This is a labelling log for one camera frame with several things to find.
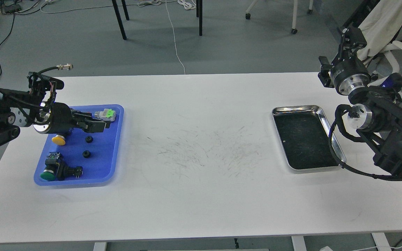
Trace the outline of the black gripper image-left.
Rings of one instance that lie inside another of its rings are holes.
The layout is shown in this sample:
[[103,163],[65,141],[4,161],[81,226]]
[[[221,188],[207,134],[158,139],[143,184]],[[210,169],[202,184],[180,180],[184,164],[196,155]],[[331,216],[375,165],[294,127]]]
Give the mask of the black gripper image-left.
[[106,122],[92,120],[92,114],[82,112],[64,103],[55,103],[51,109],[47,124],[35,124],[33,128],[40,134],[66,133],[73,127],[80,128],[86,133],[102,133],[106,128]]

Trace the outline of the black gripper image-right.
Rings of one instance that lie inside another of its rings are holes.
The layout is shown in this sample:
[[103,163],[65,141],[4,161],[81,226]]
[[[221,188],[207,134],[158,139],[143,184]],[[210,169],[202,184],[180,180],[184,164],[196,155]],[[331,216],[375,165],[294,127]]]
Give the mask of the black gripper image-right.
[[355,27],[343,28],[338,52],[332,62],[319,56],[321,64],[318,78],[325,88],[334,88],[338,94],[348,96],[357,88],[366,87],[371,77],[358,58],[357,52],[367,46],[362,30]]

